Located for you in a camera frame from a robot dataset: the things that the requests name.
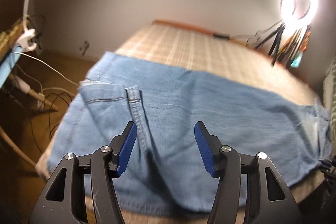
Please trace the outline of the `light blue denim pants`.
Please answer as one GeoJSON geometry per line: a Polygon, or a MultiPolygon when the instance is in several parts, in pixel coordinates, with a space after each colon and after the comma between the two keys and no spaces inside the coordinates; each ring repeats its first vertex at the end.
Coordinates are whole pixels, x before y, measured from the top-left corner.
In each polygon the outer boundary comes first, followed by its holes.
{"type": "Polygon", "coordinates": [[[107,52],[81,82],[54,137],[47,169],[69,152],[93,153],[129,121],[137,139],[125,173],[114,181],[119,204],[135,213],[206,213],[218,181],[202,162],[194,125],[247,155],[265,152],[288,186],[333,150],[329,114],[319,103],[282,96],[206,72],[107,52]]]}

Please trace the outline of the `folded silver black tripod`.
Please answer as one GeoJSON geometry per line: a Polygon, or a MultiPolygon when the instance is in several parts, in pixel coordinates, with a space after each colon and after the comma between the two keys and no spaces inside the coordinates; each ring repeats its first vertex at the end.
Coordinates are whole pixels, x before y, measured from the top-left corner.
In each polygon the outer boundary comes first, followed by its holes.
{"type": "Polygon", "coordinates": [[[297,29],[280,50],[278,50],[277,61],[286,69],[298,68],[301,64],[305,52],[301,52],[299,49],[307,30],[311,30],[311,25],[297,29]]]}

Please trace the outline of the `green white patterned pillow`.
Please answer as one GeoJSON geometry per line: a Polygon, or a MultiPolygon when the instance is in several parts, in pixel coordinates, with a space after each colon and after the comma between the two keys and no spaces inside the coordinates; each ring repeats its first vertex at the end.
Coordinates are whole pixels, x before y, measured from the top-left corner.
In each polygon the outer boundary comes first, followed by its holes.
{"type": "Polygon", "coordinates": [[[323,103],[325,108],[330,114],[330,132],[333,147],[335,148],[335,89],[336,89],[336,60],[333,62],[327,70],[327,75],[323,81],[323,103]]]}

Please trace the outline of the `orange braided fabric strip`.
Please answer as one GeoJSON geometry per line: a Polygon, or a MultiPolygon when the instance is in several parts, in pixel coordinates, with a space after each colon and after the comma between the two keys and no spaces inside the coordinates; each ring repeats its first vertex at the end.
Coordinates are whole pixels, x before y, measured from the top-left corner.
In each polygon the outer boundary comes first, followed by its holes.
{"type": "Polygon", "coordinates": [[[305,52],[307,50],[307,46],[308,46],[308,43],[309,43],[309,40],[310,40],[310,36],[311,36],[311,30],[307,30],[304,37],[303,37],[303,40],[302,40],[302,43],[301,43],[301,46],[300,46],[300,51],[301,52],[305,52]]]}

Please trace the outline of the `white power strip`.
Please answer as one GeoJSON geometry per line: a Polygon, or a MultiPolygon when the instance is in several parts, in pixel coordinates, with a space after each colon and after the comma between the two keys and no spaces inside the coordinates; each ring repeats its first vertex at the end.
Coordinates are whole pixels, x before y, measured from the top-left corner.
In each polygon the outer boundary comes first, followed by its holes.
{"type": "Polygon", "coordinates": [[[13,84],[21,92],[36,99],[40,103],[40,105],[38,106],[39,109],[41,109],[42,106],[48,106],[53,111],[59,111],[59,108],[54,103],[49,101],[43,94],[34,91],[34,89],[32,89],[30,85],[26,83],[24,80],[22,80],[20,77],[14,76],[13,84]]]}

